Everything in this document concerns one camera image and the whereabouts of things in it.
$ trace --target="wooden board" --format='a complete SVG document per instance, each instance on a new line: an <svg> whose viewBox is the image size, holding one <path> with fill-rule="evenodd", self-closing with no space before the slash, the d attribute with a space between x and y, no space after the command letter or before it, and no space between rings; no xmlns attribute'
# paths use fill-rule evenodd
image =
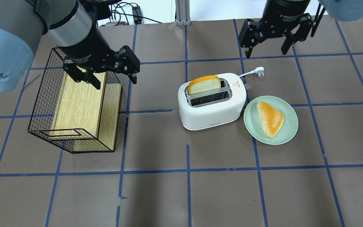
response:
<svg viewBox="0 0 363 227"><path fill-rule="evenodd" d="M65 73L54 113L52 130L83 128L97 137L106 73L94 73L94 75L101 82L100 90L85 82L76 83ZM50 135L77 135L77 133L75 131L51 131Z"/></svg>
<svg viewBox="0 0 363 227"><path fill-rule="evenodd" d="M118 110L120 108L121 84L107 84L103 99L98 139L114 150Z"/></svg>

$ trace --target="white toaster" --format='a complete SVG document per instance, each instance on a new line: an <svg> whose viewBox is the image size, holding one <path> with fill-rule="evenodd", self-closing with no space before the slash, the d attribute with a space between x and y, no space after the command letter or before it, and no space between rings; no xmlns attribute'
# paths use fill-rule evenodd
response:
<svg viewBox="0 0 363 227"><path fill-rule="evenodd" d="M215 76L221 81L220 89L189 95L187 89L190 82L179 88L180 118L188 130L211 128L239 118L246 100L243 81L233 73Z"/></svg>

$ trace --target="black wire mesh basket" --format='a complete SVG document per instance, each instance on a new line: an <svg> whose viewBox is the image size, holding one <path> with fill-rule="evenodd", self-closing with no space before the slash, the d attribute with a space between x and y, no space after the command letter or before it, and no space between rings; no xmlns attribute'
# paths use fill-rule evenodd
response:
<svg viewBox="0 0 363 227"><path fill-rule="evenodd" d="M98 137L83 128L52 130L65 75L65 71L62 69L64 58L65 54L60 49L51 49L27 131L72 154L114 152L114 149L107 147ZM107 72L106 82L102 86L119 83L120 81L113 72Z"/></svg>

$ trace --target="plate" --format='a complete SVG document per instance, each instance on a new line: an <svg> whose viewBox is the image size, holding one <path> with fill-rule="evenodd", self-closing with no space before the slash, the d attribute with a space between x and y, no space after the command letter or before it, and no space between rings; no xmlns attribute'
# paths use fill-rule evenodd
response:
<svg viewBox="0 0 363 227"><path fill-rule="evenodd" d="M274 138L266 136L261 128L256 107L257 103L260 101L270 104L275 109L281 111L281 113L285 116L284 123ZM253 99L246 106L243 119L247 130L254 138L260 142L270 145L284 144L294 138L298 132L298 115L294 111L294 108L292 108L288 102L285 102L283 99L275 96L267 95Z"/></svg>

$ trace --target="bread slice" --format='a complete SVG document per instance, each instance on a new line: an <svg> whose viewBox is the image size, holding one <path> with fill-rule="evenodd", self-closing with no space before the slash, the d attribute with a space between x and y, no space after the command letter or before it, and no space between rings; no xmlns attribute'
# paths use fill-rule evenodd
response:
<svg viewBox="0 0 363 227"><path fill-rule="evenodd" d="M274 138L284 123L284 115L263 101L258 102L256 107L262 130L266 136Z"/></svg>
<svg viewBox="0 0 363 227"><path fill-rule="evenodd" d="M221 88L221 81L219 80L218 76L203 76L192 80L188 84L188 94L193 95L219 88Z"/></svg>

